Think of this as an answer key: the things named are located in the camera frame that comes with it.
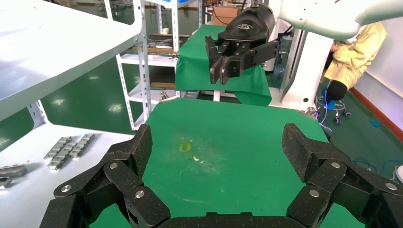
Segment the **silver bolt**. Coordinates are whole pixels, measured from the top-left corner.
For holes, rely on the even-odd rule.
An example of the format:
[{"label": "silver bolt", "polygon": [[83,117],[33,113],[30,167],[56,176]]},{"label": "silver bolt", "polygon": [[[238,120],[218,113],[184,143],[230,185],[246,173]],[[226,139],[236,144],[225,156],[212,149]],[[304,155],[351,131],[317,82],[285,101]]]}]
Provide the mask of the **silver bolt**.
[{"label": "silver bolt", "polygon": [[340,168],[340,164],[336,162],[332,162],[332,166],[335,168]]},{"label": "silver bolt", "polygon": [[66,186],[62,187],[62,192],[69,191],[70,189],[71,189],[71,185],[66,185]]},{"label": "silver bolt", "polygon": [[311,190],[311,191],[309,191],[309,194],[311,195],[311,196],[313,196],[313,197],[319,197],[319,192],[318,191],[316,191],[316,190]]},{"label": "silver bolt", "polygon": [[144,191],[143,190],[140,190],[140,191],[136,192],[136,198],[141,198],[143,196],[144,196]]},{"label": "silver bolt", "polygon": [[114,168],[117,167],[117,164],[116,164],[116,163],[112,163],[109,167],[110,167],[111,169],[114,169]]},{"label": "silver bolt", "polygon": [[392,183],[386,183],[385,186],[388,187],[390,190],[397,190],[396,185]]}]

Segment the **red baseboard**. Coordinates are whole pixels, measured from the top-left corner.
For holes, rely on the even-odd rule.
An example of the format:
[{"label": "red baseboard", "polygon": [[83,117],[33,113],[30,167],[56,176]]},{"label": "red baseboard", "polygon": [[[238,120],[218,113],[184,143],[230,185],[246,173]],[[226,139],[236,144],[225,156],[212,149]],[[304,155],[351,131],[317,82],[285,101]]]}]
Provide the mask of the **red baseboard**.
[{"label": "red baseboard", "polygon": [[355,88],[351,88],[350,92],[354,94],[400,141],[403,142],[403,131],[395,125],[385,114],[381,112],[375,105],[373,105],[364,95],[362,95]]}]

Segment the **green mat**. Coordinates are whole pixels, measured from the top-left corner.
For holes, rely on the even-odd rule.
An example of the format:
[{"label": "green mat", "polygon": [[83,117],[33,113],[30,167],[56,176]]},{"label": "green mat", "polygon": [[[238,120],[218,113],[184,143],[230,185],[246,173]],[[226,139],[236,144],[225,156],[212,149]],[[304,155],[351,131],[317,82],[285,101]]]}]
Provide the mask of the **green mat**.
[{"label": "green mat", "polygon": [[[296,111],[245,104],[177,98],[159,103],[147,123],[153,152],[143,181],[172,218],[212,211],[284,216],[304,186],[282,150],[284,125],[326,141],[319,124]],[[123,219],[111,206],[91,227],[129,227]],[[335,204],[321,228],[339,227],[364,225]]]},{"label": "green mat", "polygon": [[262,66],[243,72],[240,77],[231,78],[226,85],[210,83],[209,60],[206,53],[205,37],[217,39],[224,26],[203,25],[178,51],[175,89],[187,90],[227,90],[249,105],[267,106],[271,101],[269,86]]}]

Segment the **caster wheel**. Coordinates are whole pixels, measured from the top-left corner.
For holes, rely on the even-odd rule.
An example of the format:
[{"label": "caster wheel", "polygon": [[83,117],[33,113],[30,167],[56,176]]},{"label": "caster wheel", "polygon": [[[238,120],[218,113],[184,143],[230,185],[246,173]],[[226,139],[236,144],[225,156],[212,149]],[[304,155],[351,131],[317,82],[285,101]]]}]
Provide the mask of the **caster wheel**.
[{"label": "caster wheel", "polygon": [[341,119],[339,119],[338,117],[335,118],[335,124],[336,125],[340,125],[341,124]]},{"label": "caster wheel", "polygon": [[344,111],[344,112],[343,112],[343,115],[349,117],[349,116],[351,116],[351,112],[349,112],[349,111]]}]

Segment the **person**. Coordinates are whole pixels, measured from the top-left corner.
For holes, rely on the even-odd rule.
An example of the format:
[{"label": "person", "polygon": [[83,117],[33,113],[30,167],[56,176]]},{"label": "person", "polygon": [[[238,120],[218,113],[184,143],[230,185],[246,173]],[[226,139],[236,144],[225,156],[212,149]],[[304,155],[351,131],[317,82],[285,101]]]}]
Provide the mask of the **person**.
[{"label": "person", "polygon": [[331,80],[322,91],[326,106],[332,110],[334,103],[342,99],[371,64],[386,38],[381,22],[362,27],[353,38],[335,41],[325,63],[324,77]]}]

